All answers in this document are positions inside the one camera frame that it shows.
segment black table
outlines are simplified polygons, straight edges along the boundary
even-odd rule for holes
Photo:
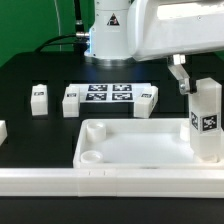
[[[185,68],[192,77],[224,83],[224,62],[214,54],[187,60]],[[7,121],[8,130],[0,147],[0,167],[72,168],[83,120],[133,118],[132,103],[81,104],[79,118],[63,118],[61,103],[69,84],[148,82],[159,88],[151,117],[188,117],[187,97],[180,95],[165,59],[109,69],[85,64],[73,53],[16,55],[0,69],[0,120]],[[31,115],[31,90],[37,84],[48,86],[46,117]],[[0,219],[1,223],[220,223],[223,208],[222,199],[1,197]]]

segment black cable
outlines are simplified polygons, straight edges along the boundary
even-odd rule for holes
[[[86,44],[85,41],[78,41],[78,42],[70,42],[70,43],[51,43],[51,44],[45,44],[45,45],[41,45],[40,47],[38,47],[35,52],[36,53],[40,53],[41,50],[43,50],[45,47],[50,47],[50,46],[62,46],[62,45],[74,45],[74,44]]]
[[[79,0],[74,0],[74,6],[75,6],[75,17],[76,17],[76,20],[82,20],[81,7],[80,7]]]
[[[80,7],[79,0],[74,0],[74,7],[75,7],[75,18],[76,18],[76,24],[75,24],[76,32],[84,32],[84,25],[82,22],[82,14],[81,14],[81,7]]]
[[[76,37],[75,34],[67,34],[67,35],[62,35],[62,36],[58,36],[58,37],[54,37],[54,38],[51,38],[50,40],[46,41],[45,43],[43,43],[41,46],[39,46],[35,52],[40,52],[46,45],[54,42],[54,41],[57,41],[57,40],[62,40],[62,39],[66,39],[66,38],[72,38],[72,37]]]

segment cable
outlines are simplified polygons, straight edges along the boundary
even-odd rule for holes
[[[41,46],[39,46],[35,52],[40,52],[46,45],[48,44],[51,44],[52,42],[54,41],[57,41],[57,40],[62,40],[62,39],[66,39],[66,38],[76,38],[76,34],[67,34],[67,35],[61,35],[61,36],[58,36],[58,37],[54,37],[54,38],[51,38],[50,40],[46,41],[45,43],[43,43]]]
[[[82,22],[82,14],[81,14],[81,7],[80,1],[74,0],[74,7],[75,7],[75,18],[76,18],[76,32],[84,32],[84,25]]]
[[[57,0],[54,0],[54,5],[55,5],[57,20],[58,20],[58,34],[59,34],[59,36],[61,36],[61,18],[60,18],[60,13],[59,13],[59,10],[58,10]]]
[[[40,53],[42,49],[45,47],[50,47],[50,46],[62,46],[62,45],[74,45],[74,44],[86,44],[86,41],[77,41],[77,42],[65,42],[65,43],[51,43],[51,44],[45,44],[41,45],[38,47],[35,52]]]

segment green wall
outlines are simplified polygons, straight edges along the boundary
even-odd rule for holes
[[[62,34],[75,32],[73,0],[57,2]],[[94,0],[80,2],[88,30],[94,22]],[[58,36],[58,23],[54,0],[0,0],[0,66],[13,55],[33,51],[55,36]]]

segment white rectangular block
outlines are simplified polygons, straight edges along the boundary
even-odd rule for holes
[[[158,101],[158,88],[145,88],[141,96],[134,102],[134,117],[149,118]]]
[[[46,85],[33,86],[30,103],[33,116],[48,114],[48,96]]]
[[[189,95],[190,145],[206,160],[221,150],[222,86],[206,78],[197,81],[197,90]]]
[[[64,99],[62,102],[64,117],[78,117],[79,116],[79,88],[72,86],[65,90]]]
[[[7,138],[7,130],[5,121],[0,121],[0,146],[6,138]]]

